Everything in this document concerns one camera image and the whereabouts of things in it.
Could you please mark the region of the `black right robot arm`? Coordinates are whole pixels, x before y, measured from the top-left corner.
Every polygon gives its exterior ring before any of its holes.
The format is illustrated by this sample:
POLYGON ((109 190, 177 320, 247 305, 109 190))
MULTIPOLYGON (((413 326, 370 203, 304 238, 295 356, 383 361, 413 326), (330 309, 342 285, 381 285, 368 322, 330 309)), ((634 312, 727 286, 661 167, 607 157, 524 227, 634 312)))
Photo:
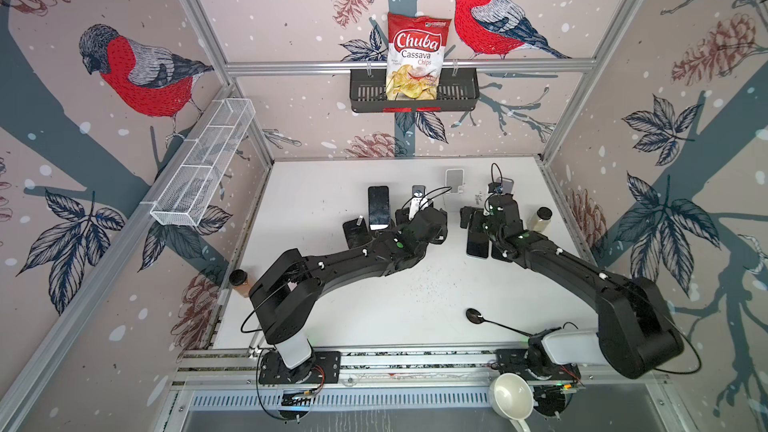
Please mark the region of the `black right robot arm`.
POLYGON ((493 258, 539 273, 592 307, 599 357, 622 376, 636 379, 683 353, 683 337, 653 281, 600 270, 526 229, 512 195, 490 196, 485 209, 463 207, 460 226, 469 255, 484 245, 493 258))

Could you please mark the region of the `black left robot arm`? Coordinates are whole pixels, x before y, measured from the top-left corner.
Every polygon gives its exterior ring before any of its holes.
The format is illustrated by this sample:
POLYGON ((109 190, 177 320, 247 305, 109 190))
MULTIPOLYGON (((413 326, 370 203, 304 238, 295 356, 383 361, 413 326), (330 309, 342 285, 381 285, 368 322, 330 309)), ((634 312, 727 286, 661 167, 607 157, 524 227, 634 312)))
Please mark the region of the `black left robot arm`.
POLYGON ((266 343, 289 370, 312 368, 314 350, 303 327, 319 298, 360 280, 415 267, 429 245, 445 241, 447 231, 447 212, 429 207, 405 224, 364 236, 346 251, 323 256, 304 256, 296 248, 283 252, 249 291, 266 343))

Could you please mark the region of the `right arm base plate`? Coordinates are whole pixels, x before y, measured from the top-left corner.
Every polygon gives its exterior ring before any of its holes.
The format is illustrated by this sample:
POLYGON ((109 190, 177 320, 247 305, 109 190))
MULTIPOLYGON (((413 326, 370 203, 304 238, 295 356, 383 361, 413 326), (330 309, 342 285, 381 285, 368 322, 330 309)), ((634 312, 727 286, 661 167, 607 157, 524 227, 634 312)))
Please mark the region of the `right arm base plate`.
POLYGON ((500 373, 514 373, 526 381, 578 382, 581 373, 575 364, 542 365, 528 358, 527 349, 497 349, 495 363, 500 373))

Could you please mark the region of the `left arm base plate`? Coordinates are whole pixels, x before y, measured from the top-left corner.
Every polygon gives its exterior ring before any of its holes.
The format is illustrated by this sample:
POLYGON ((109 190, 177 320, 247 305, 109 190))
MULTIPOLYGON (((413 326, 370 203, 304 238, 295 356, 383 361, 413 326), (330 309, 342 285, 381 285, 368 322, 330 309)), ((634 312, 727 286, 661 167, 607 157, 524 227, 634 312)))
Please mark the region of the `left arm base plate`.
POLYGON ((339 381, 341 353, 339 351, 314 351, 311 357, 289 368, 275 350, 262 354, 259 366, 259 385, 321 385, 339 381))

